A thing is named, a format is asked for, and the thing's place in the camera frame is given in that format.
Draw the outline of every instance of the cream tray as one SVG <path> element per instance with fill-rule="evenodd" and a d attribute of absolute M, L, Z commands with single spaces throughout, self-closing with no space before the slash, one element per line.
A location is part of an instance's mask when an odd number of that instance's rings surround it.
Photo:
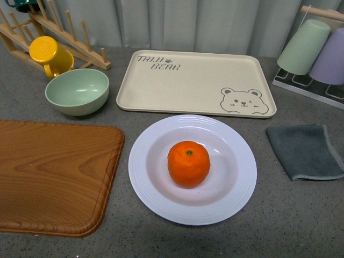
<path fill-rule="evenodd" d="M 252 118 L 276 113 L 258 60 L 245 55 L 137 51 L 116 100 L 131 111 Z"/>

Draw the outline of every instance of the dark mug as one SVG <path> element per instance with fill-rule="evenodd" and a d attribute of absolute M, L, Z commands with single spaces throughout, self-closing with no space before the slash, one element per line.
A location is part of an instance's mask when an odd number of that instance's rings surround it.
<path fill-rule="evenodd" d="M 36 0 L 13 0 L 14 4 L 10 4 L 8 0 L 5 0 L 5 3 L 9 7 L 15 7 L 18 12 L 28 12 L 30 10 L 29 4 L 32 5 L 35 11 L 39 11 L 39 5 Z"/>

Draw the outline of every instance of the green bowl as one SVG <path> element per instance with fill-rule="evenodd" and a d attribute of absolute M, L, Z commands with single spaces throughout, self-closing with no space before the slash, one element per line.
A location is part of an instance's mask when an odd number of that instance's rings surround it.
<path fill-rule="evenodd" d="M 84 116 L 97 111 L 106 102 L 109 78 L 94 69 L 67 71 L 48 83 L 45 96 L 59 111 Z"/>

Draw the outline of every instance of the green cup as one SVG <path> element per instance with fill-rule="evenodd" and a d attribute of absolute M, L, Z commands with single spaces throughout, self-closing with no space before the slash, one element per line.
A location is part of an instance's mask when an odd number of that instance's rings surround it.
<path fill-rule="evenodd" d="M 278 65 L 287 72 L 305 75 L 323 48 L 331 28 L 318 20 L 307 20 L 291 38 Z"/>
<path fill-rule="evenodd" d="M 36 0 L 13 0 L 13 4 L 10 4 L 8 0 L 5 3 L 9 7 L 14 7 L 18 12 L 28 12 L 30 10 L 29 4 L 32 5 L 35 11 L 39 11 L 39 5 Z"/>

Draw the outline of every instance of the bear illustration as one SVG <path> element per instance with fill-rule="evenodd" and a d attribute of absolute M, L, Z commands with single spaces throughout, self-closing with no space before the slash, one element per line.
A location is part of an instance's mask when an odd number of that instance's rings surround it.
<path fill-rule="evenodd" d="M 224 98 L 220 105 L 228 113 L 266 114 L 269 111 L 258 90 L 235 91 L 231 88 L 223 88 L 221 93 Z"/>

